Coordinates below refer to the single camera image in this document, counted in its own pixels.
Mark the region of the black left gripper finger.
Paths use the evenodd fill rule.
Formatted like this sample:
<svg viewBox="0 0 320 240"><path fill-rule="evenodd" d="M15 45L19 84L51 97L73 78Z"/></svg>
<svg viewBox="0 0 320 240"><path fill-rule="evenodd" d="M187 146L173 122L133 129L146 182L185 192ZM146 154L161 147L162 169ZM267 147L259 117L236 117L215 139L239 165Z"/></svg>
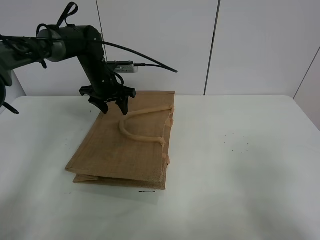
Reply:
<svg viewBox="0 0 320 240"><path fill-rule="evenodd" d="M88 102L97 107L103 114L106 114L109 110L107 103L105 103L103 100L90 97Z"/></svg>
<svg viewBox="0 0 320 240"><path fill-rule="evenodd" d="M119 109L121 110L124 116L128 114L128 101L129 101L129 98L124 97L124 98L118 98L115 102L115 104L119 107Z"/></svg>

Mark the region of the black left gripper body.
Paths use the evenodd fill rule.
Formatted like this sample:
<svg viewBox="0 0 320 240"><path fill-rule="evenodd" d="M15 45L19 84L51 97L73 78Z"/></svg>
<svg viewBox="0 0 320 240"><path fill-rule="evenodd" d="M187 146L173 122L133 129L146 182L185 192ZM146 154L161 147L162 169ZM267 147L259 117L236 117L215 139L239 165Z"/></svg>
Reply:
<svg viewBox="0 0 320 240"><path fill-rule="evenodd" d="M80 88L81 96L87 95L104 102L136 97L136 90L125 86L124 79L108 65L84 67L84 72L90 85Z"/></svg>

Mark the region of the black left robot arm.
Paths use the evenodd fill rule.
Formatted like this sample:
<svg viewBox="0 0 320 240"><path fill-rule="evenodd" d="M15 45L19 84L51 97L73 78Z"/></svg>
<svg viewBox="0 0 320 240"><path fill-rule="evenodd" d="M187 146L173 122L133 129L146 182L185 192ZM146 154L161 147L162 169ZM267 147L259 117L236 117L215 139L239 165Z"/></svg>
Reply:
<svg viewBox="0 0 320 240"><path fill-rule="evenodd" d="M104 58L101 34L92 26L54 27L41 24L36 37L0 37L0 105L14 114L19 112L6 102L7 87L13 84L11 72L15 69L40 63L44 69L47 61L58 63L78 58L89 82L79 92L89 96L89 103L106 114L108 103L115 102L123 115L128 113L129 98L136 90L124 85L123 78L115 72L119 62Z"/></svg>

